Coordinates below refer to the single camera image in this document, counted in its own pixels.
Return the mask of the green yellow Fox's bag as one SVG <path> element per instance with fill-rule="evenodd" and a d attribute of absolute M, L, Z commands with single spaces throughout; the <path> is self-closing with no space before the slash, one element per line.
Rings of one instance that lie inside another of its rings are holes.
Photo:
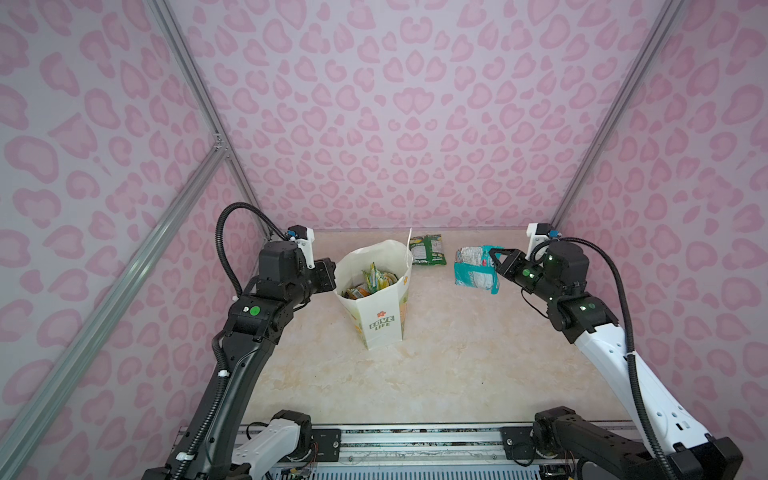
<path fill-rule="evenodd" d="M 366 291 L 369 294 L 377 293 L 383 289 L 395 285 L 399 278 L 392 272 L 380 270 L 374 262 L 363 271 Z"/>

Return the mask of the white paper bag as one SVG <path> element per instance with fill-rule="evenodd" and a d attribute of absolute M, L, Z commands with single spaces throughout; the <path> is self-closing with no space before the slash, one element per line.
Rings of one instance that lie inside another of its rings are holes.
<path fill-rule="evenodd" d="M 380 270 L 394 273 L 398 282 L 369 296 L 350 300 L 342 296 L 353 286 L 365 284 L 363 271 L 374 262 Z M 403 340 L 413 257 L 408 246 L 387 239 L 347 254 L 335 271 L 336 298 L 353 322 L 363 344 L 369 350 Z"/>

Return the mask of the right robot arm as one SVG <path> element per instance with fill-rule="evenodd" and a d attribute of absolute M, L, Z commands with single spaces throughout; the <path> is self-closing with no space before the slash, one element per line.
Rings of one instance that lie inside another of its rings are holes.
<path fill-rule="evenodd" d="M 522 292 L 545 301 L 553 328 L 593 364 L 628 412 L 641 435 L 629 440 L 599 427 L 567 407 L 538 412 L 530 447 L 539 454 L 572 453 L 577 464 L 592 463 L 617 479 L 733 479 L 743 454 L 728 437 L 717 438 L 697 421 L 658 379 L 635 346 L 626 291 L 605 251 L 621 313 L 587 290 L 589 259 L 580 238 L 542 242 L 530 253 L 493 248 L 496 273 Z"/>

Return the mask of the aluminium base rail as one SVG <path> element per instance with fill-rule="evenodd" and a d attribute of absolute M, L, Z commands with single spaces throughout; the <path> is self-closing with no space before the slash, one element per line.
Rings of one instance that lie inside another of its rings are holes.
<path fill-rule="evenodd" d="M 572 454 L 618 479 L 662 479 L 658 458 L 642 442 L 590 423 L 574 411 L 541 412 L 531 425 L 394 425 L 382 429 L 312 426 L 317 455 L 309 463 L 395 464 L 432 457 L 450 461 L 506 460 L 530 467 L 545 458 Z"/>

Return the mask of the green white snack bag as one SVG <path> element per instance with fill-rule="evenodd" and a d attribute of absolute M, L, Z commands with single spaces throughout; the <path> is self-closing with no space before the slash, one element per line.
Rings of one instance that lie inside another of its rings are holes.
<path fill-rule="evenodd" d="M 412 236 L 408 247 L 414 265 L 444 266 L 447 264 L 441 234 Z"/>

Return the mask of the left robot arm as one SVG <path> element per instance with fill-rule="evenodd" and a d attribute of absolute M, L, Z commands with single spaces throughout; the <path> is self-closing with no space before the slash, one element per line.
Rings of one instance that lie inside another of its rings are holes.
<path fill-rule="evenodd" d="M 214 372 L 188 429 L 164 465 L 146 479 L 262 479 L 282 459 L 312 458 L 311 418 L 282 410 L 255 437 L 237 445 L 239 427 L 257 380 L 296 311 L 336 287 L 335 263 L 307 263 L 295 241 L 271 241 L 259 253 L 257 274 L 212 339 Z"/>

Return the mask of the teal white snack bag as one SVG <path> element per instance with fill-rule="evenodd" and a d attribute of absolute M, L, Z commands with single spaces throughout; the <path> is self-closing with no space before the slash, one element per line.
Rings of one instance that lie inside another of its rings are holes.
<path fill-rule="evenodd" d="M 490 250 L 491 246 L 488 245 L 458 249 L 454 260 L 455 284 L 496 295 L 499 292 L 499 279 L 492 264 Z"/>

